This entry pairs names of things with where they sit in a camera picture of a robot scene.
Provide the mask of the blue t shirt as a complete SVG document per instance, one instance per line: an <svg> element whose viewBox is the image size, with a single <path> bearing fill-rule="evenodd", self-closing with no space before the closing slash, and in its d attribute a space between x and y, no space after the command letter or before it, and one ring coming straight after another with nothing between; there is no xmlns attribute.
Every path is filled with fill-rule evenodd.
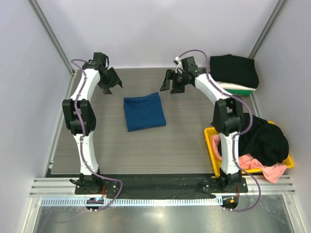
<svg viewBox="0 0 311 233"><path fill-rule="evenodd" d="M167 124L158 92L144 97L123 98L123 108L129 132Z"/></svg>

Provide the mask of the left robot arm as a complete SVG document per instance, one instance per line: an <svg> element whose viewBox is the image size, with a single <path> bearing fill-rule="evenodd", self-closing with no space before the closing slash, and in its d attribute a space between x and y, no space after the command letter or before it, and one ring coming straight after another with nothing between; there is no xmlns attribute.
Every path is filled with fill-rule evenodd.
<svg viewBox="0 0 311 233"><path fill-rule="evenodd" d="M76 194L98 194L108 185L117 193L122 188L122 181L103 176L96 160L93 136L97 119L91 98L96 87L111 94L110 89L122 86L122 81L110 67L109 57L102 52L94 53L93 58L83 61L78 69L82 72L79 84L71 97L62 101L65 125L75 139L80 158L79 178L71 183L75 185Z"/></svg>

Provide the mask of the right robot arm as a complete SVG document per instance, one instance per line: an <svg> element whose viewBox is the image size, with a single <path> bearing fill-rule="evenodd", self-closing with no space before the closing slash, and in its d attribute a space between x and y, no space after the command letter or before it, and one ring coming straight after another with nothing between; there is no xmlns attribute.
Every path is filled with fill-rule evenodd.
<svg viewBox="0 0 311 233"><path fill-rule="evenodd" d="M238 164L238 141L235 137L242 130L242 104L235 96L221 88L205 68L199 68L194 57L174 60L176 68L167 69L160 91L171 94L185 92L185 86L193 85L214 104L212 126L221 140L222 164L218 184L225 192L232 191L242 181Z"/></svg>

